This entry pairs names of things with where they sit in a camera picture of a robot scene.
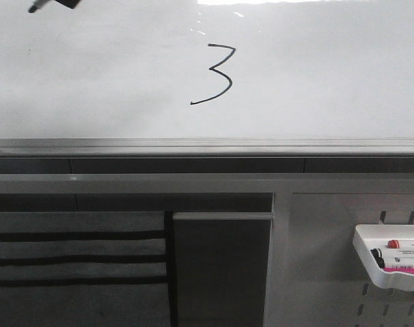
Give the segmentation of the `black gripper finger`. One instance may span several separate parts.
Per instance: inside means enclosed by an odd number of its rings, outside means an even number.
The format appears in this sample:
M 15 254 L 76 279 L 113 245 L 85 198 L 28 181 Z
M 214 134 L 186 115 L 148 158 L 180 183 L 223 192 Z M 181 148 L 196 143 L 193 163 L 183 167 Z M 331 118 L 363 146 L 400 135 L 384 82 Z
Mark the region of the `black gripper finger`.
M 81 0 L 55 0 L 55 1 L 70 9 L 75 9 L 77 5 L 81 2 Z

